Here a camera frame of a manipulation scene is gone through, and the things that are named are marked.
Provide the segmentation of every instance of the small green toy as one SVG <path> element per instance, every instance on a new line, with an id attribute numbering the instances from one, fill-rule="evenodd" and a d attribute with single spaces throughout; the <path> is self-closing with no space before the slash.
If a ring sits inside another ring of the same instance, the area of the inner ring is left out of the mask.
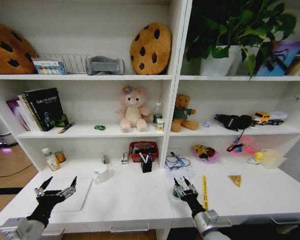
<path id="1" fill-rule="evenodd" d="M 103 125 L 95 125 L 95 126 L 94 126 L 94 129 L 97 129 L 97 130 L 103 131 L 103 130 L 105 130 L 105 129 L 106 129 L 106 127 L 105 127 L 105 126 L 103 126 Z"/>

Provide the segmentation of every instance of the metal wire rack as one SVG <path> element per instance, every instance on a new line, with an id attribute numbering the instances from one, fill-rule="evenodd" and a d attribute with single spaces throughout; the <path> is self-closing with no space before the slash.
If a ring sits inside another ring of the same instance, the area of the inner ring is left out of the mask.
<path id="1" fill-rule="evenodd" d="M 38 53 L 38 58 L 62 60 L 68 74 L 86 74 L 86 58 L 91 54 L 84 53 Z"/>

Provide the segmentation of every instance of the wooden floor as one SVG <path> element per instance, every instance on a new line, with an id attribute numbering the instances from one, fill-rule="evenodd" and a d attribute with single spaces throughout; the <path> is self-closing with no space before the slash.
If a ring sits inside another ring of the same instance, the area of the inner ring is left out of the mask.
<path id="1" fill-rule="evenodd" d="M 31 164 L 19 145 L 0 149 L 0 176 L 16 173 Z M 0 188 L 24 187 L 35 175 L 36 168 L 32 165 L 26 170 L 9 177 L 0 177 Z M 0 195 L 0 212 L 16 195 Z M 65 234 L 62 240 L 155 240 L 156 232 L 117 233 L 95 232 Z"/>

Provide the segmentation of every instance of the chocolate chip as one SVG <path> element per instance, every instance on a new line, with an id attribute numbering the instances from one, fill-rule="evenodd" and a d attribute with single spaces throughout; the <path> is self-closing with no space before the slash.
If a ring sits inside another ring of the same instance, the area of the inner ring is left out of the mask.
<path id="1" fill-rule="evenodd" d="M 140 49 L 140 55 L 143 57 L 145 54 L 146 54 L 146 49 L 145 47 L 142 46 Z"/>
<path id="2" fill-rule="evenodd" d="M 155 30 L 155 32 L 154 32 L 154 38 L 155 38 L 155 39 L 159 39 L 159 36 L 160 36 L 160 30 L 157 29 L 157 30 Z"/>
<path id="3" fill-rule="evenodd" d="M 30 63 L 32 63 L 32 59 L 29 53 L 26 53 L 24 56 L 29 60 Z"/>
<path id="4" fill-rule="evenodd" d="M 140 63 L 139 68 L 140 68 L 141 70 L 143 70 L 143 69 L 145 68 L 145 64 L 144 64 L 144 63 Z"/>
<path id="5" fill-rule="evenodd" d="M 0 42 L 0 47 L 10 53 L 12 53 L 14 50 L 12 49 L 12 47 L 10 47 L 8 44 L 6 44 L 5 42 L 1 41 Z"/>
<path id="6" fill-rule="evenodd" d="M 138 35 L 135 37 L 135 41 L 138 41 L 139 40 L 139 38 L 140 38 L 140 33 L 138 33 Z"/>
<path id="7" fill-rule="evenodd" d="M 16 34 L 14 31 L 11 31 L 11 33 L 16 39 L 18 39 L 20 42 L 23 42 L 22 38 L 18 34 Z"/>
<path id="8" fill-rule="evenodd" d="M 152 54 L 152 62 L 155 64 L 157 62 L 157 54 Z"/>
<path id="9" fill-rule="evenodd" d="M 8 61 L 8 64 L 10 64 L 12 67 L 18 67 L 19 66 L 19 63 L 17 60 L 14 60 L 14 59 L 10 59 L 10 61 Z"/>

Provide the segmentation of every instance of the pink teddy bear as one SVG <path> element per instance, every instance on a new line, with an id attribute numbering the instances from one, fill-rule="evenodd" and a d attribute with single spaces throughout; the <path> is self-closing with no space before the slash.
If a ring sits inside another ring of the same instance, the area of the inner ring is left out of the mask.
<path id="1" fill-rule="evenodd" d="M 119 99 L 123 108 L 116 111 L 123 118 L 120 123 L 122 132 L 130 132 L 131 127 L 136 127 L 138 132 L 147 131 L 146 120 L 149 120 L 150 114 L 149 109 L 144 106 L 147 96 L 144 88 L 132 89 L 131 86 L 126 86 L 122 89 Z"/>

